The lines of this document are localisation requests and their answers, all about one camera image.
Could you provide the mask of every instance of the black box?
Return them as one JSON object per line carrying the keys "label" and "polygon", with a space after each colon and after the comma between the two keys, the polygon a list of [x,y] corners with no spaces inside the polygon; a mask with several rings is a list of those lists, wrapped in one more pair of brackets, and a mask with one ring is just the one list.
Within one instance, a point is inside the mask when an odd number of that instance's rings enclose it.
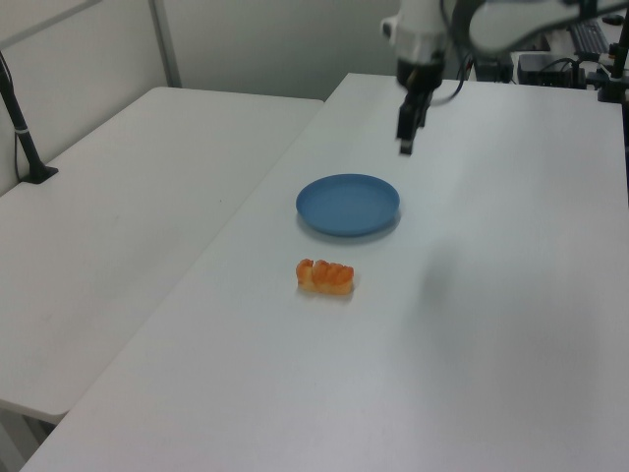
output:
{"label": "black box", "polygon": [[513,77],[513,61],[510,54],[498,57],[474,58],[474,70],[478,82],[505,82],[508,84]]}
{"label": "black box", "polygon": [[548,67],[548,64],[563,58],[549,54],[522,54],[518,61],[518,82],[528,86],[572,88],[572,66],[568,62]]}

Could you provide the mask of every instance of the keyboard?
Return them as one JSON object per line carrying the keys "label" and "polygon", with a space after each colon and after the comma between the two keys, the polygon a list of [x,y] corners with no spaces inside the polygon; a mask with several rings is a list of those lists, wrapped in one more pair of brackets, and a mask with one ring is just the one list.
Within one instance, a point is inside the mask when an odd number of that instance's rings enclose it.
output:
{"label": "keyboard", "polygon": [[609,42],[596,20],[587,20],[569,28],[575,54],[604,54],[609,50]]}

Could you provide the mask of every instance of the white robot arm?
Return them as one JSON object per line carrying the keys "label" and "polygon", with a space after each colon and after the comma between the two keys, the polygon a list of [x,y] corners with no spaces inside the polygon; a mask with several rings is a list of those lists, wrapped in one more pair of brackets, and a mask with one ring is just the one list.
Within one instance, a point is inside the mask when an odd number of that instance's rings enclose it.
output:
{"label": "white robot arm", "polygon": [[545,30],[627,5],[629,0],[402,0],[398,15],[381,25],[395,48],[398,83],[407,91],[398,119],[400,152],[412,153],[451,50],[496,55]]}

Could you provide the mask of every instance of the blue plate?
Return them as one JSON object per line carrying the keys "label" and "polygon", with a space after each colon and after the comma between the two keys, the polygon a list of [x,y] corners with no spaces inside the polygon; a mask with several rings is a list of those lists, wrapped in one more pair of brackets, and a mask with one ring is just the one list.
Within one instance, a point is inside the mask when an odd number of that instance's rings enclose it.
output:
{"label": "blue plate", "polygon": [[395,220],[397,191],[383,180],[362,174],[315,180],[297,197],[297,212],[312,228],[335,236],[374,233]]}

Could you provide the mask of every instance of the cable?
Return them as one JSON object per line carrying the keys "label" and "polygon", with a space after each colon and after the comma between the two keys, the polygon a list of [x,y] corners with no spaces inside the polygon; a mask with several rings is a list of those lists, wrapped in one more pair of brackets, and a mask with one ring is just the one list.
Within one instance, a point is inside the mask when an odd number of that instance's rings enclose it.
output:
{"label": "cable", "polygon": [[[452,26],[448,21],[448,16],[445,13],[445,4],[444,0],[439,0],[439,10],[441,11],[441,18],[443,19],[443,23],[445,24],[445,28],[447,29],[448,35],[452,39],[452,43],[454,44],[454,49],[456,50],[456,55],[459,58],[459,71],[463,71],[465,67],[465,58],[463,57],[463,52],[461,51],[461,47],[457,40],[454,38],[454,34],[452,33]],[[461,89],[463,88],[463,83],[465,82],[465,73],[461,74],[461,79],[459,80],[459,85],[456,87],[456,90],[452,92],[450,96],[442,98],[440,100],[435,100],[431,106],[441,106],[446,103],[452,101],[452,99],[459,94]]]}

